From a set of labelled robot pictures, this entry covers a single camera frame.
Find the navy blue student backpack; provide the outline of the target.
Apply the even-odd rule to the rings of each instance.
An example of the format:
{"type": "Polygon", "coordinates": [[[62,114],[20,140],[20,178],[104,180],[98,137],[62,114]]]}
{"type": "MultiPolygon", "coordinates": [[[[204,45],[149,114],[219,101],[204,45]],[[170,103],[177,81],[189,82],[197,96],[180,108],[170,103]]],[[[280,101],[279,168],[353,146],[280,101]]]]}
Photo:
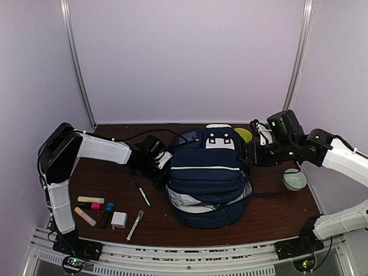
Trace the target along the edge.
{"type": "Polygon", "coordinates": [[[238,158],[246,142],[228,124],[180,132],[169,146],[172,154],[165,193],[177,220],[184,226],[215,229],[241,218],[254,193],[250,168],[238,158]]]}

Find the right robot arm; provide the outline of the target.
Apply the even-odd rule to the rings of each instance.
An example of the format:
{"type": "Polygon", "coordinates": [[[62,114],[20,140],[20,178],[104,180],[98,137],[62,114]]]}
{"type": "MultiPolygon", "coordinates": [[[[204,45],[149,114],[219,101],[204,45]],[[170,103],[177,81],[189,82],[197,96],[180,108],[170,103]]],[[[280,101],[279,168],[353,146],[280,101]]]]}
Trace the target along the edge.
{"type": "MultiPolygon", "coordinates": [[[[246,168],[273,167],[286,161],[309,162],[337,171],[367,185],[367,155],[349,145],[339,135],[322,129],[304,133],[294,111],[284,110],[267,119],[275,141],[262,145],[248,143],[238,160],[246,168]]],[[[306,232],[295,241],[298,253],[308,253],[318,240],[367,228],[367,201],[331,215],[311,218],[306,232]]]]}

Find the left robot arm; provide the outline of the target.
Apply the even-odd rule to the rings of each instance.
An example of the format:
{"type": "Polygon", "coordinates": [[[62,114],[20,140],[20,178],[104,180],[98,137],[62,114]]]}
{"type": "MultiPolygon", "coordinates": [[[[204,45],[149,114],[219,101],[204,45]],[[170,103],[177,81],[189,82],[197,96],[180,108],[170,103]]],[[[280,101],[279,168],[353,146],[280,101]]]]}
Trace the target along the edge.
{"type": "Polygon", "coordinates": [[[124,166],[161,183],[172,156],[166,146],[150,134],[134,144],[129,139],[102,137],[78,130],[67,122],[61,123],[39,148],[36,162],[61,247],[70,255],[78,255],[83,249],[72,215],[69,189],[79,163],[124,166]]]}

